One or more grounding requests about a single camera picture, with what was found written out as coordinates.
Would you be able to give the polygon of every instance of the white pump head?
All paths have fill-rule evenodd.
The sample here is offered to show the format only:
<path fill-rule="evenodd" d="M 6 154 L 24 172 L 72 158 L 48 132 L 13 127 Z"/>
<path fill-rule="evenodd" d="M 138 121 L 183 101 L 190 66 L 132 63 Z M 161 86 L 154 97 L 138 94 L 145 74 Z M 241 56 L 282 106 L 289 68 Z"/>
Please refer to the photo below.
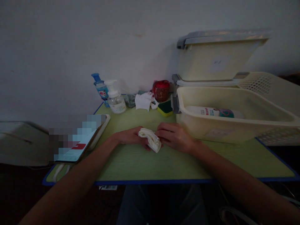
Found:
<path fill-rule="evenodd" d="M 115 82 L 117 82 L 117 80 L 106 80 L 106 81 L 104 81 L 104 84 L 108 88 L 108 96 L 110 98 L 115 98 L 115 97 L 118 97 L 120 95 L 120 93 L 118 92 L 118 90 L 115 90 L 115 88 L 113 87 L 113 84 Z"/>

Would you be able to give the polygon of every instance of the plastic bottle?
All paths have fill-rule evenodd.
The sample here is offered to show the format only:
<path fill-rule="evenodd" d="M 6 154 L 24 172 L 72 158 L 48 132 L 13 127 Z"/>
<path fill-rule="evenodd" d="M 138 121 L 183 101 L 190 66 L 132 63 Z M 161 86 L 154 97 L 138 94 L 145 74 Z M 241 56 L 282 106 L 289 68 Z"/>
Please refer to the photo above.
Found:
<path fill-rule="evenodd" d="M 220 116 L 220 117 L 236 118 L 236 119 L 245 118 L 244 115 L 237 110 L 217 109 L 217 108 L 209 108 L 209 107 L 201 107 L 201 106 L 187 106 L 185 108 L 186 110 L 192 113 L 197 113 L 201 115 Z"/>
<path fill-rule="evenodd" d="M 114 89 L 113 84 L 115 82 L 116 80 L 106 80 L 104 81 L 104 84 L 108 88 L 108 103 L 110 108 L 112 109 L 112 112 L 115 114 L 121 114 L 126 111 L 126 104 L 123 96 Z"/>
<path fill-rule="evenodd" d="M 106 108 L 109 108 L 108 103 L 108 89 L 106 85 L 104 84 L 104 81 L 100 79 L 98 73 L 93 73 L 92 77 L 95 79 L 94 85 L 101 96 L 102 100 L 104 101 L 104 105 Z"/>

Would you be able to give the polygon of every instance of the green scouring pad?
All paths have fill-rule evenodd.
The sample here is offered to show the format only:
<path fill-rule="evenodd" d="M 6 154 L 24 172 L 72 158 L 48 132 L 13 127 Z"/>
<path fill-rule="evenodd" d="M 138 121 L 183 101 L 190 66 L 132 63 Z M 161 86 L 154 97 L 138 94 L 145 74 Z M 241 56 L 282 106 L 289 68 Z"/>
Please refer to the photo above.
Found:
<path fill-rule="evenodd" d="M 157 111 L 159 111 L 164 117 L 172 115 L 173 109 L 171 107 L 171 101 L 160 103 L 158 105 Z"/>

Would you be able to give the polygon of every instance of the white cloth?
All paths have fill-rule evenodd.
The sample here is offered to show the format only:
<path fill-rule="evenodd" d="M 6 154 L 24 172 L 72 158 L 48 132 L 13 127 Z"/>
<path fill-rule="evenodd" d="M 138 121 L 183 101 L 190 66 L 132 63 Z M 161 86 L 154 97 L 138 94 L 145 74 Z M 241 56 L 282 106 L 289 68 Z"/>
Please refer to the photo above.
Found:
<path fill-rule="evenodd" d="M 146 128 L 141 128 L 141 130 L 138 132 L 138 136 L 141 138 L 148 138 L 148 146 L 158 153 L 160 150 L 160 147 L 162 146 L 162 143 L 160 142 L 159 138 L 154 134 L 152 130 L 148 130 Z"/>
<path fill-rule="evenodd" d="M 141 95 L 137 94 L 134 101 L 136 109 L 146 109 L 149 111 L 150 105 L 152 109 L 157 109 L 158 107 L 158 102 L 155 100 L 152 92 L 146 92 Z"/>

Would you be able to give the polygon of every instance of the person's right hand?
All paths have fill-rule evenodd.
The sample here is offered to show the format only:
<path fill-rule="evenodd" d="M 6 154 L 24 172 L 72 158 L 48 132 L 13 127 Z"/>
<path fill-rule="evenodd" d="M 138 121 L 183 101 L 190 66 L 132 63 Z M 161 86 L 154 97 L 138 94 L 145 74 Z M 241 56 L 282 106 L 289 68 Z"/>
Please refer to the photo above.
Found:
<path fill-rule="evenodd" d="M 163 144 L 188 154 L 195 151 L 202 143 L 189 135 L 178 123 L 162 122 L 157 127 L 155 134 Z"/>

